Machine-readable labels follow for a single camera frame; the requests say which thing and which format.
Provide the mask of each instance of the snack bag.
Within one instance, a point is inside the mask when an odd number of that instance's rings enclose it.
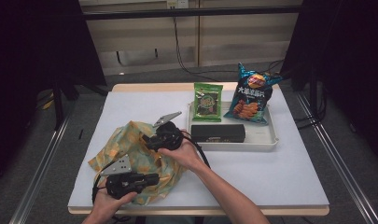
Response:
[[[194,83],[193,120],[221,122],[222,85]]]
[[[280,76],[267,76],[256,71],[246,71],[238,63],[239,80],[226,118],[248,120],[267,124],[264,110],[273,94],[272,85],[280,82]]]

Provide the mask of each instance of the black cable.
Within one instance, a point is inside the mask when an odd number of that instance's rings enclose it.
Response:
[[[304,128],[308,128],[308,127],[311,127],[313,125],[316,125],[316,124],[320,123],[320,121],[322,121],[325,118],[328,100],[327,100],[326,88],[324,87],[324,85],[322,85],[322,95],[321,95],[320,99],[321,100],[320,100],[320,105],[317,109],[317,114],[308,116],[308,117],[303,118],[303,119],[295,119],[296,123],[299,123],[299,122],[302,122],[302,121],[305,121],[305,120],[308,120],[308,119],[314,119],[314,120],[311,120],[311,123],[298,127],[298,130],[302,130]]]
[[[278,66],[281,62],[283,62],[285,59],[282,59],[282,60],[276,60],[276,61],[273,61],[271,62],[270,64],[268,64],[268,69],[266,70],[263,70],[263,71],[259,71],[258,73],[262,74],[262,73],[266,73],[268,72],[268,74],[271,74],[271,69],[275,68],[276,66]]]
[[[182,133],[186,133],[186,134],[188,134],[190,137],[186,137],[186,136],[183,136],[184,138],[186,138],[187,140],[189,140],[196,148],[197,148],[197,150],[200,152],[200,154],[201,154],[201,157],[203,158],[203,162],[209,167],[209,168],[211,168],[211,166],[209,165],[209,161],[208,161],[208,159],[206,158],[206,156],[205,156],[205,153],[203,153],[203,148],[200,146],[200,145],[198,145],[198,143],[196,143],[196,142],[194,142],[192,139],[191,139],[191,134],[190,133],[188,133],[188,132],[184,132],[184,131],[182,131]]]
[[[308,224],[314,224],[314,222],[310,221],[308,218],[306,217],[301,217],[306,223]]]
[[[106,169],[107,167],[109,167],[110,165],[112,165],[115,161],[111,161],[108,165],[106,165],[104,168],[102,168],[101,172]],[[98,183],[99,183],[99,180],[101,179],[101,175],[98,175],[96,177],[96,180],[95,182],[93,183],[93,187],[92,187],[92,203],[95,203],[95,198],[96,198],[96,195],[98,194],[98,190],[100,189],[105,189],[106,187],[102,187],[102,188],[98,188]],[[112,219],[115,220],[114,224],[117,224],[119,222],[126,222],[126,221],[129,221],[131,220],[131,217],[129,216],[124,216],[124,217],[116,217],[116,216],[112,216]]]
[[[205,73],[215,73],[215,72],[227,72],[227,73],[236,73],[237,71],[203,71],[203,72],[191,72],[186,68],[186,66],[183,64],[182,56],[180,54],[180,46],[179,46],[179,39],[177,37],[177,24],[176,24],[176,17],[173,17],[174,19],[174,28],[175,28],[175,42],[176,42],[176,56],[177,56],[177,61],[179,62],[180,67],[183,69],[183,71],[189,73],[190,75],[196,76],[196,77],[203,77],[206,79],[210,79],[215,82],[220,82],[220,80],[213,79],[211,77],[204,77],[204,76],[199,76],[200,74],[205,74]]]

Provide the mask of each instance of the green snack package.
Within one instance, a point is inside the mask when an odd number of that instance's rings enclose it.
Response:
[[[222,85],[194,83],[193,120],[221,122]]]

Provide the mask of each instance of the wrist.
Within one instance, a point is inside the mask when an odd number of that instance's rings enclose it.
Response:
[[[209,167],[201,160],[201,159],[196,159],[194,160],[191,164],[189,169],[194,173],[198,174],[204,169],[209,169]]]
[[[105,221],[103,220],[102,217],[97,216],[94,213],[90,213],[86,219],[84,219],[82,224],[104,224]]]

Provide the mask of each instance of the gray floor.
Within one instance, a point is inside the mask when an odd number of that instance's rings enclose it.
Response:
[[[112,57],[115,56],[114,53],[110,52],[110,62],[100,57],[101,62],[114,63],[112,62],[112,60],[116,60],[116,58]],[[142,67],[143,70],[127,70],[128,72],[124,71],[125,75],[123,76],[116,73],[115,75],[106,76],[108,86],[103,88],[111,90],[113,85],[117,83],[209,80],[204,77],[187,74],[181,69],[152,70],[153,68],[150,69],[139,64],[134,66],[135,69]],[[261,62],[245,64],[246,68],[250,70],[266,70],[268,65],[269,63]],[[233,72],[236,71],[236,63],[202,68],[192,67],[190,70],[217,70],[218,72],[203,75],[220,81],[236,81],[237,76]],[[293,118],[305,117],[297,94],[290,88],[289,81],[281,82],[280,86],[287,99]],[[80,91],[80,97],[74,102],[72,117],[68,122],[63,139],[58,145],[58,150],[49,164],[46,178],[42,181],[35,201],[31,205],[32,209],[25,218],[26,223],[80,223],[84,218],[84,216],[69,214],[67,203],[76,180],[78,168],[84,158],[97,120],[102,113],[105,97],[82,87],[77,87],[77,89]],[[5,175],[0,178],[0,223],[8,223],[11,220],[17,205],[34,176],[45,149],[48,147],[49,140],[54,134],[54,124],[55,113],[53,105],[48,109],[38,109],[36,111],[26,132],[27,141],[22,144],[18,155],[12,155],[13,162],[8,166]],[[360,134],[351,131],[349,120],[339,107],[333,103],[332,98],[328,100],[327,115],[322,124],[378,214],[378,158],[371,152],[365,139]],[[353,200],[351,192],[342,182],[335,164],[319,141],[314,129],[309,127],[300,130],[300,134],[330,201],[330,213],[327,216],[308,217],[308,219],[316,224],[369,223],[357,208],[357,202]],[[270,217],[270,221],[272,223],[308,223],[302,217]]]

